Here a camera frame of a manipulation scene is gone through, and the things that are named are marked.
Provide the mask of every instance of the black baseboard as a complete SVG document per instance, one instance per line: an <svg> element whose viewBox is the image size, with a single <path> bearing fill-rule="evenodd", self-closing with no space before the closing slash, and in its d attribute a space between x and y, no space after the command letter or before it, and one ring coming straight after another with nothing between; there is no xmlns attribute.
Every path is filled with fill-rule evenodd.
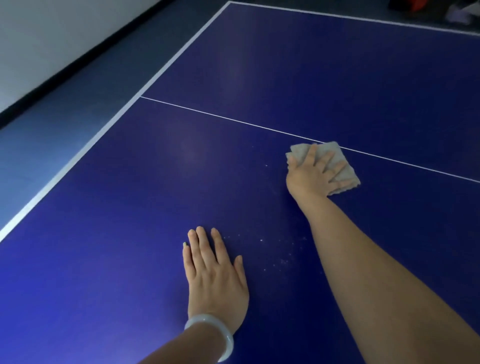
<svg viewBox="0 0 480 364"><path fill-rule="evenodd" d="M95 58L101 55L103 52L107 51L110 47L117 44L123 38L125 38L128 34L133 32L136 28L141 26L147 20L149 20L152 16L154 16L157 12L171 4L174 0L160 0L157 4L152 6L150 9L133 19L130 23L125 25L123 28L118 30L116 33L109 36L103 42L98 44L97 46L93 47L91 50L86 52L77 60L70 63L66 66L63 70L58 72L57 74L50 77L40 86L35 88L34 90L30 91L20 100L15 102L14 104L10 105L4 111L0 113L0 129L3 128L5 125L13 121L19 115L21 115L25 110L29 107L33 106L36 102L38 102L41 98L43 98L46 94L53 91L55 88L60 86L62 83L67 81L70 77L72 77L75 73L81 70L83 67L88 65L92 62Z"/></svg>

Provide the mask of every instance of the hand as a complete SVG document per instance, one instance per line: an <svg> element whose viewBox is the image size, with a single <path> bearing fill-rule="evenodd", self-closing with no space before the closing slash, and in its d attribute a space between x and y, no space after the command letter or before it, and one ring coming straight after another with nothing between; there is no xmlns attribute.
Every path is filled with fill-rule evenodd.
<svg viewBox="0 0 480 364"><path fill-rule="evenodd" d="M288 159L287 188L300 208L316 196L326 197L330 192L353 182L353 180L331 182L348 163L344 160L338 162L332 169L325 170L334 153L328 152L315 163L317 148L317 144L310 147L307 157L300 166L294 157Z"/></svg>
<svg viewBox="0 0 480 364"><path fill-rule="evenodd" d="M183 244L183 263L190 295L188 318L210 314L221 320L233 334L247 314L249 293L239 255L232 265L217 229L212 229L215 254L201 226L188 232L190 246Z"/></svg>

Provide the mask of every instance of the finger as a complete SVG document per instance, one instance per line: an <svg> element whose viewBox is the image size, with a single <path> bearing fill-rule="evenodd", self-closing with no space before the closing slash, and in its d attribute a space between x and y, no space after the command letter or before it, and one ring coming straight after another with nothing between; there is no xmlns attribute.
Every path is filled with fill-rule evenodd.
<svg viewBox="0 0 480 364"><path fill-rule="evenodd" d="M237 275L239 276L241 285L246 290L248 290L247 277L245 276L245 269L243 268L243 257L241 255L235 258L235 261L233 262L233 266L235 268L235 271L237 272Z"/></svg>
<svg viewBox="0 0 480 364"><path fill-rule="evenodd" d="M326 170L324 176L327 178L327 181L331 181L337 174L339 174L343 168L348 165L346 160L341 160L333 166L330 170Z"/></svg>
<svg viewBox="0 0 480 364"><path fill-rule="evenodd" d="M317 144L312 144L312 146L308 150L305 160L303 161L303 164L307 166L313 166L315 164L315 153L317 152L317 148L318 148Z"/></svg>
<svg viewBox="0 0 480 364"><path fill-rule="evenodd" d="M316 167L318 167L322 172L325 170L326 165L328 162L330 162L335 155L334 152L330 151L327 152L324 156L322 156L318 162L315 164Z"/></svg>
<svg viewBox="0 0 480 364"><path fill-rule="evenodd" d="M349 180L343 180L343 181L337 181L337 182L331 182L328 184L330 187L330 192L333 192L335 190L338 190L340 188L348 187L351 184L355 182L354 179L349 179Z"/></svg>
<svg viewBox="0 0 480 364"><path fill-rule="evenodd" d="M197 272L195 270L195 265L193 265L192 250L187 243L183 243L183 267L185 268L187 281L190 283L197 275Z"/></svg>
<svg viewBox="0 0 480 364"><path fill-rule="evenodd" d="M195 269L198 272L199 270L205 269L205 262L202 258L202 253L200 253L200 246L198 244L198 236L195 230L191 229L188 232L188 241L190 242L190 249L192 250L192 259Z"/></svg>
<svg viewBox="0 0 480 364"><path fill-rule="evenodd" d="M288 170L294 170L298 166L298 162L294 156L290 156L287 159Z"/></svg>
<svg viewBox="0 0 480 364"><path fill-rule="evenodd" d="M215 244L215 255L219 264L231 264L227 248L223 243L222 236L217 229L212 229L212 239Z"/></svg>
<svg viewBox="0 0 480 364"><path fill-rule="evenodd" d="M197 228L197 235L198 235L198 240L199 240L199 246L200 246L200 253L202 253L202 258L204 259L205 262L205 267L207 269L210 269L213 267L216 262L215 254L212 252L212 248L210 248L210 244L208 243L208 237L207 233L205 232L205 229L199 226Z"/></svg>

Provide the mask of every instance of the white wall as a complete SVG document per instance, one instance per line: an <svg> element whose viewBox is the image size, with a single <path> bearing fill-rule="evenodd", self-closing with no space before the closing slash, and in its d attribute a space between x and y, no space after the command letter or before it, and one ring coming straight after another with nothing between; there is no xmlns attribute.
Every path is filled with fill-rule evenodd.
<svg viewBox="0 0 480 364"><path fill-rule="evenodd" d="M0 112L159 0L0 0Z"/></svg>

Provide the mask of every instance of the cleaning cloth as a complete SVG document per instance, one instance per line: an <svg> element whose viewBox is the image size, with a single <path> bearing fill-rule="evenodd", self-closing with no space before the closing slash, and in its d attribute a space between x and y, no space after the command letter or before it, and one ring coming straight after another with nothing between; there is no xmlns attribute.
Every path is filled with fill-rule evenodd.
<svg viewBox="0 0 480 364"><path fill-rule="evenodd" d="M297 160L298 164L301 165L303 161L305 160L305 157L307 156L308 150L310 149L310 144L296 144L294 146L290 147L291 152L287 153L287 159L293 155L295 159ZM345 156L342 153L342 150L340 149L340 146L338 145L337 142L330 142L330 143L324 143L324 144L319 144L317 148L317 153L315 155L315 163L323 157L326 153L328 152L335 152L335 155L333 158L328 162L326 165L325 170L331 169L335 164L338 162L341 162L343 160L347 160ZM347 187L339 188L337 190L334 190L329 193L331 194L339 194L341 192L350 190L354 187L357 187L360 184L360 180L355 174L354 169L352 168L351 165L347 165L345 168L342 169L342 171L336 175L332 181L344 181L344 180L349 180L353 179L353 183L350 184Z"/></svg>

